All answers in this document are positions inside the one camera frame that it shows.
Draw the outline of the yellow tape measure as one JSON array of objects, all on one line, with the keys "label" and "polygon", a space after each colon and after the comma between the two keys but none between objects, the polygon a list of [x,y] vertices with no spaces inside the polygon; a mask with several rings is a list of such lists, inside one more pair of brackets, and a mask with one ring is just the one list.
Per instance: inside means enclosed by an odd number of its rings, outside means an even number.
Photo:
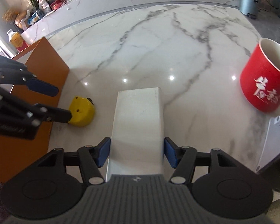
[{"label": "yellow tape measure", "polygon": [[74,96],[69,111],[72,114],[69,124],[77,127],[85,127],[90,124],[95,115],[95,106],[91,98]]}]

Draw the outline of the white rectangular box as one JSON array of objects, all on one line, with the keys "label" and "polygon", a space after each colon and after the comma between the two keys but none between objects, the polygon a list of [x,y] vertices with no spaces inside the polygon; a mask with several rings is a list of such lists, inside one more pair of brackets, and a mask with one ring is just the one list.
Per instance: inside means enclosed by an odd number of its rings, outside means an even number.
[{"label": "white rectangular box", "polygon": [[163,123],[160,88],[118,92],[106,178],[162,174]]}]

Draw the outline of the orange white storage box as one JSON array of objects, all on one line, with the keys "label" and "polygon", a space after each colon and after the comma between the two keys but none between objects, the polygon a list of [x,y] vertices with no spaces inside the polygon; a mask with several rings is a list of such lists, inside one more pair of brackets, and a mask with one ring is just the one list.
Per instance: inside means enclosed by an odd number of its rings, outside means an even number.
[{"label": "orange white storage box", "polygon": [[46,38],[11,60],[0,57],[0,183],[45,155],[69,67]]}]

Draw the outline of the tea drink bottle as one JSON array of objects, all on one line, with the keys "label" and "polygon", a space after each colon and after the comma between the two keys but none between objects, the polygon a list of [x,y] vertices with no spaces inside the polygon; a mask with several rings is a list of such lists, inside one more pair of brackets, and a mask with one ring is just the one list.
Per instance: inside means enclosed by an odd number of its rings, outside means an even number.
[{"label": "tea drink bottle", "polygon": [[17,49],[18,52],[21,52],[28,47],[28,44],[21,37],[19,32],[9,29],[7,35],[8,35],[9,42]]}]

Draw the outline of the white tablet device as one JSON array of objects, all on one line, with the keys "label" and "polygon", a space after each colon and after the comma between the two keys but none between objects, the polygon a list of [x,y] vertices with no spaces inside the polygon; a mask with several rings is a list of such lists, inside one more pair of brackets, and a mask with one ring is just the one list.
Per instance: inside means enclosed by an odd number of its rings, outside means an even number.
[{"label": "white tablet device", "polygon": [[260,174],[280,158],[280,115],[269,120],[264,147],[257,164],[256,173]]}]

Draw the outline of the red paper cup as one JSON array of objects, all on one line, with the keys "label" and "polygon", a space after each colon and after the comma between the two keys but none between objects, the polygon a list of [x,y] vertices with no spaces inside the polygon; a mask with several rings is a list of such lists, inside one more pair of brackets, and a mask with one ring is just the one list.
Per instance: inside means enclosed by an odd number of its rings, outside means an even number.
[{"label": "red paper cup", "polygon": [[280,44],[261,38],[240,75],[248,102],[262,112],[280,106]]}]

